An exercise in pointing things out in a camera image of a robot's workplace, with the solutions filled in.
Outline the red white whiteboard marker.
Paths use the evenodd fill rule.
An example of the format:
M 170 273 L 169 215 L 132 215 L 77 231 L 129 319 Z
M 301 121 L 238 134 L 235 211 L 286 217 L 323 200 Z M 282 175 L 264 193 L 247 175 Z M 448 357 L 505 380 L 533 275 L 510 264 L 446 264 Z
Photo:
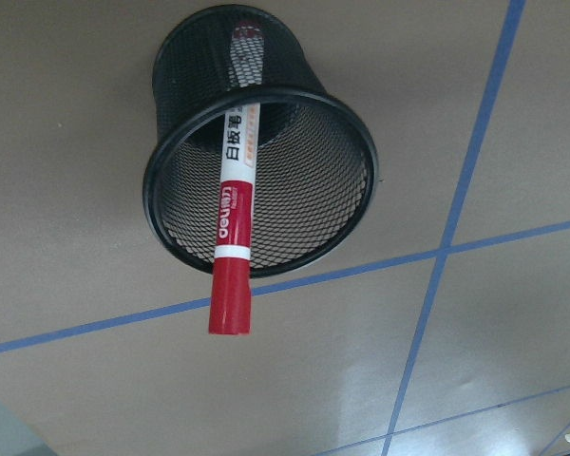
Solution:
M 250 285 L 254 196 L 261 104 L 224 114 L 208 332 L 246 335 L 251 330 Z

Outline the black mesh cup left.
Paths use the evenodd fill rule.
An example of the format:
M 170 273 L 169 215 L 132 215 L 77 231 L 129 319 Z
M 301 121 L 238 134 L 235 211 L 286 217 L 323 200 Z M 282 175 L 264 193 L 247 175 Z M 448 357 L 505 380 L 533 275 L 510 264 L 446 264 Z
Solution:
M 185 18 L 153 65 L 158 143 L 142 204 L 174 257 L 210 272 L 225 115 L 260 106 L 252 277 L 283 274 L 336 247 L 364 216 L 378 174 L 369 130 L 330 96 L 296 37 L 251 6 Z

